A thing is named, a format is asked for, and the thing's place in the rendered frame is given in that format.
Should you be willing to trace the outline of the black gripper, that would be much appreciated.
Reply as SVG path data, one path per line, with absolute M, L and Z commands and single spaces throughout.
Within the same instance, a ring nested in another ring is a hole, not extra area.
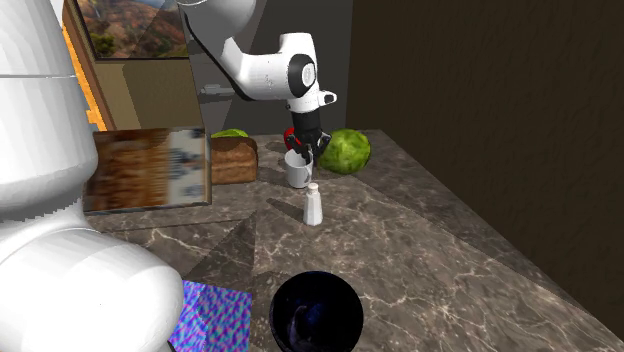
M 292 112 L 291 117 L 294 133 L 286 136 L 286 143 L 306 163 L 310 163 L 312 156 L 307 145 L 312 145 L 313 155 L 320 157 L 331 142 L 332 136 L 322 131 L 318 110 L 307 113 Z

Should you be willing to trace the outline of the white mug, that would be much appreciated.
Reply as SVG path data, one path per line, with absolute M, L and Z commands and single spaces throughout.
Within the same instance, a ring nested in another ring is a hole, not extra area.
M 288 184 L 297 189 L 306 188 L 312 179 L 313 159 L 310 156 L 304 158 L 291 149 L 285 153 L 284 162 Z

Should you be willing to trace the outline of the green cabbage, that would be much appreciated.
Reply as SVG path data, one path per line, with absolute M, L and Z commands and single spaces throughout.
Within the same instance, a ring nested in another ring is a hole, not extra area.
M 363 169 L 371 155 L 371 144 L 366 135 L 353 129 L 337 129 L 319 158 L 321 168 L 342 175 Z

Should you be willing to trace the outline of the white salt shaker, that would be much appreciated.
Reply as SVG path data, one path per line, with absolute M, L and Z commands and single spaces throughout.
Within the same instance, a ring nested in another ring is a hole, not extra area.
M 306 225 L 317 226 L 323 221 L 321 195 L 317 183 L 307 186 L 306 199 L 304 202 L 303 221 Z

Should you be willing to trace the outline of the brown bread loaf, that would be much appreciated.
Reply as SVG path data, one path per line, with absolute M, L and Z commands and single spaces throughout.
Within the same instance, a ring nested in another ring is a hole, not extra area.
M 257 143 L 250 137 L 211 139 L 211 180 L 216 185 L 253 182 L 258 173 Z

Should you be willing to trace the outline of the brown patterned box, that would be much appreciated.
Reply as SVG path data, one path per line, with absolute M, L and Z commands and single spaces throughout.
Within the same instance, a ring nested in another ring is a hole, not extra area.
M 209 151 L 201 127 L 95 132 L 98 166 L 84 188 L 87 213 L 210 202 Z

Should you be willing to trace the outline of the black bowl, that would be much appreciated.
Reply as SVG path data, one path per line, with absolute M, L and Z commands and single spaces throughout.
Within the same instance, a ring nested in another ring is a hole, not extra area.
M 281 352 L 353 352 L 364 311 L 354 288 L 325 271 L 306 271 L 273 295 L 269 324 Z

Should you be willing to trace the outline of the purple blue patterned robot stand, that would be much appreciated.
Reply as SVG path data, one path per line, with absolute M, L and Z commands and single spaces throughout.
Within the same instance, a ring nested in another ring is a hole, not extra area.
M 186 280 L 183 291 L 168 339 L 176 352 L 249 352 L 251 293 Z

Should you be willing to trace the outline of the window with wooden frame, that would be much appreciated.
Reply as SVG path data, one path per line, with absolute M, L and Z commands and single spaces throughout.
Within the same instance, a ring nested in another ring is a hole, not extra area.
M 65 6 L 109 129 L 200 120 L 174 0 L 65 0 Z

